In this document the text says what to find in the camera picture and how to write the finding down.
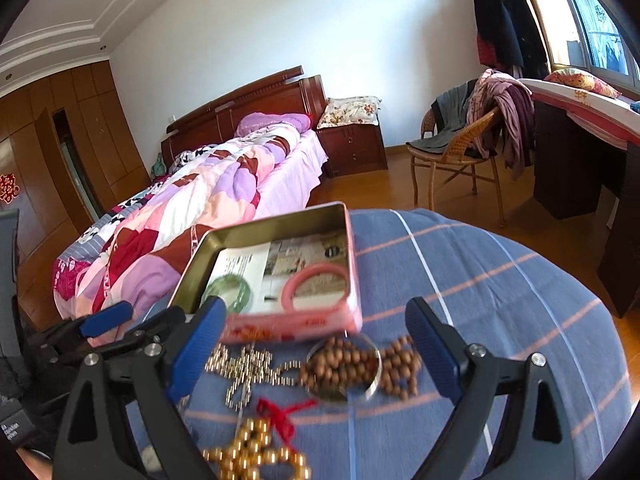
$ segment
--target pink bedding on desk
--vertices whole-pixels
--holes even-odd
[[[640,146],[640,114],[631,110],[629,102],[612,99],[569,86],[520,79],[532,91],[533,99],[566,110],[578,126],[608,144],[626,150],[631,142]]]

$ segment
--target purple pillow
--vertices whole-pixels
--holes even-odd
[[[305,114],[263,114],[254,112],[242,118],[234,137],[244,137],[252,134],[260,128],[271,126],[272,124],[284,123],[293,126],[299,133],[303,134],[311,127],[311,119]]]

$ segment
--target hanging coat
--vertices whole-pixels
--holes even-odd
[[[546,50],[527,0],[474,0],[474,5],[479,43],[493,47],[497,65],[520,66],[523,77],[532,79],[549,74]]]

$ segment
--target ceiling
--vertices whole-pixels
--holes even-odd
[[[30,0],[0,44],[0,96],[43,76],[108,59],[165,1]]]

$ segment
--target window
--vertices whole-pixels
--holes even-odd
[[[567,0],[538,0],[553,62],[585,68],[578,28]]]
[[[599,0],[532,1],[556,66],[584,68],[614,84],[640,89],[638,64]]]

